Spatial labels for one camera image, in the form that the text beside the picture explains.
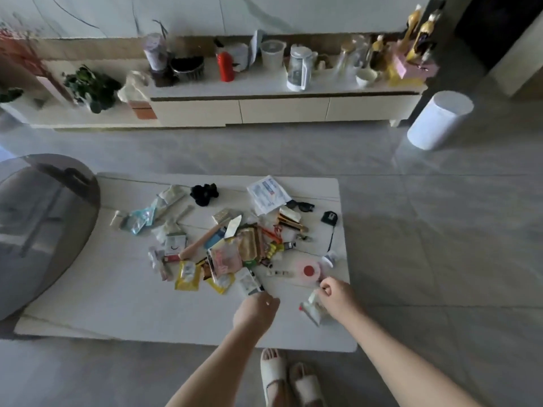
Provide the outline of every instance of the forearm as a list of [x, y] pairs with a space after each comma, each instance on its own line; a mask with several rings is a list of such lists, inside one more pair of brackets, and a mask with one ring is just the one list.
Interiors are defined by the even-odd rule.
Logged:
[[362, 311], [345, 328], [360, 344], [400, 407], [480, 407], [464, 390], [395, 340]]
[[245, 365], [257, 342], [254, 334], [234, 328], [166, 407], [233, 406]]

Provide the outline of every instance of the person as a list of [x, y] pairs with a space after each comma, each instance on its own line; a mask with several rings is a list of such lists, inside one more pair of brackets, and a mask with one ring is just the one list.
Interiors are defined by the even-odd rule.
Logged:
[[[320, 287], [317, 294], [322, 305], [362, 347], [400, 407], [480, 407], [451, 379], [371, 320], [349, 284], [328, 277]], [[272, 325], [279, 303], [268, 293], [246, 298], [234, 314], [234, 328], [166, 407], [234, 406], [245, 365], [260, 337]], [[326, 406], [315, 373], [308, 365], [291, 366], [287, 382], [282, 351], [264, 349], [261, 372], [268, 407]]]

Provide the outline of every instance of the red bottle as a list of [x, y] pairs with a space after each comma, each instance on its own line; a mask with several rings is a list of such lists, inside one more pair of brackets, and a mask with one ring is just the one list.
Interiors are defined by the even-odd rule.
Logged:
[[217, 64], [219, 64], [219, 72], [221, 73], [221, 81], [234, 81], [234, 61], [232, 56], [226, 51], [217, 55]]

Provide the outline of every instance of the red circle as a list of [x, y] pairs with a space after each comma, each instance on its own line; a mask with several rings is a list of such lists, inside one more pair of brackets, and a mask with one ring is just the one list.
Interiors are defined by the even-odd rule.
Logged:
[[313, 266], [307, 265], [303, 268], [303, 273], [306, 276], [311, 277], [313, 274], [315, 274], [315, 269], [313, 268]]

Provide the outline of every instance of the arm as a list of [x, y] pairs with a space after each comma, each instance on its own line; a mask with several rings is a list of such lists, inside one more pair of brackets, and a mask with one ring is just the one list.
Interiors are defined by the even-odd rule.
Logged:
[[272, 325], [279, 299], [268, 293], [246, 298], [234, 314], [234, 328], [196, 369], [166, 407], [234, 405], [243, 370], [260, 337]]
[[329, 277], [320, 286], [324, 307], [360, 344], [401, 407], [480, 407], [451, 379], [371, 320], [349, 284]]

